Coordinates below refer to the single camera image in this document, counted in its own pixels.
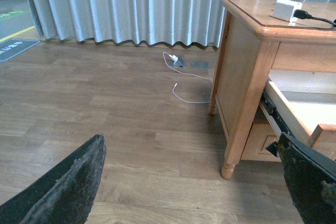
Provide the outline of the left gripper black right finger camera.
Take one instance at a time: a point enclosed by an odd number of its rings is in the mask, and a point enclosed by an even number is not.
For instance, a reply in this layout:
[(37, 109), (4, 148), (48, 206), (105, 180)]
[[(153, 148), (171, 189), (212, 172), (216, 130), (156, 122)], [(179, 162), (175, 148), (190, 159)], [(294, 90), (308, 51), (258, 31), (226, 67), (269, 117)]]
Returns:
[(285, 182), (304, 223), (335, 223), (335, 161), (282, 132), (266, 150), (281, 159)]

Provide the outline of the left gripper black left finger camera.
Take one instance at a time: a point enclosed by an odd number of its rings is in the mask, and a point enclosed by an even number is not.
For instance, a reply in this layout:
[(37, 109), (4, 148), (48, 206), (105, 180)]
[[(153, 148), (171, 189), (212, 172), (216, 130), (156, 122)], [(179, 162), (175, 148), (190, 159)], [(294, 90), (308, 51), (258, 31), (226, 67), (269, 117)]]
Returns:
[(103, 135), (95, 135), (1, 205), (1, 223), (85, 223), (106, 158)]

